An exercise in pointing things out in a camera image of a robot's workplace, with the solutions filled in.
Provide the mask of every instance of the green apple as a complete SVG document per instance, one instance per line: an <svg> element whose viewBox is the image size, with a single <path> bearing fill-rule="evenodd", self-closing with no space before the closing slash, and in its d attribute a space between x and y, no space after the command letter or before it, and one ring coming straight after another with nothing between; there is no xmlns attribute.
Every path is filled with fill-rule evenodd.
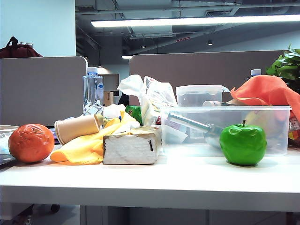
<svg viewBox="0 0 300 225"><path fill-rule="evenodd" d="M237 165L256 165L263 158L267 140L259 126L235 124L223 129L220 145L226 159Z"/></svg>

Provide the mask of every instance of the desk surface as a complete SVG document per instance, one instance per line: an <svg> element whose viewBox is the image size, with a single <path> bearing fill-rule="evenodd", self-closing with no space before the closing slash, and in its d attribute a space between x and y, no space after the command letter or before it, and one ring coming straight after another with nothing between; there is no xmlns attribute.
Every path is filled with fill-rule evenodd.
<svg viewBox="0 0 300 225"><path fill-rule="evenodd" d="M17 164L0 172L1 201L215 210L300 211L300 151L256 167L224 157L155 165Z"/></svg>

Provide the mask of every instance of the red backpack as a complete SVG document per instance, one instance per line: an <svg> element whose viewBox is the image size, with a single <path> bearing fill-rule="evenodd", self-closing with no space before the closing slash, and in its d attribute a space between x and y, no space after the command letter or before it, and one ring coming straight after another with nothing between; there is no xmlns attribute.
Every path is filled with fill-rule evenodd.
<svg viewBox="0 0 300 225"><path fill-rule="evenodd" d="M18 45L18 40L11 37L5 48L0 49L0 59L42 57L30 45Z"/></svg>

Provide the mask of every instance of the bottle cap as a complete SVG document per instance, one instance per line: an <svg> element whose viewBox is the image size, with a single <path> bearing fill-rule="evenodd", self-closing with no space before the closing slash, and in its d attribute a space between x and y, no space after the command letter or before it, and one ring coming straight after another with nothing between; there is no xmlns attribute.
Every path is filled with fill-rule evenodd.
<svg viewBox="0 0 300 225"><path fill-rule="evenodd" d="M261 74L262 74L261 69L252 69L251 70L251 76L257 76L257 75L261 75Z"/></svg>
<svg viewBox="0 0 300 225"><path fill-rule="evenodd" d="M98 74L98 68L97 67L88 67L88 73Z"/></svg>

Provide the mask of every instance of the plastic bottle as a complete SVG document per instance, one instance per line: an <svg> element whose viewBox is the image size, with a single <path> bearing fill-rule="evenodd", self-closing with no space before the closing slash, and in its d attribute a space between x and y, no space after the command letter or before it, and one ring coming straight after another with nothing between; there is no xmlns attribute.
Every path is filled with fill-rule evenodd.
<svg viewBox="0 0 300 225"><path fill-rule="evenodd" d="M257 75L261 75L261 74L262 74L262 70L261 69L252 69L250 77L248 77L246 80L249 80L251 77L254 77L254 76L257 76Z"/></svg>
<svg viewBox="0 0 300 225"><path fill-rule="evenodd" d="M83 115L103 115L103 77L98 75L97 67L88 67L83 76Z"/></svg>
<svg viewBox="0 0 300 225"><path fill-rule="evenodd" d="M236 106L235 104L229 104L226 102L218 102L218 101L205 101L202 106Z"/></svg>

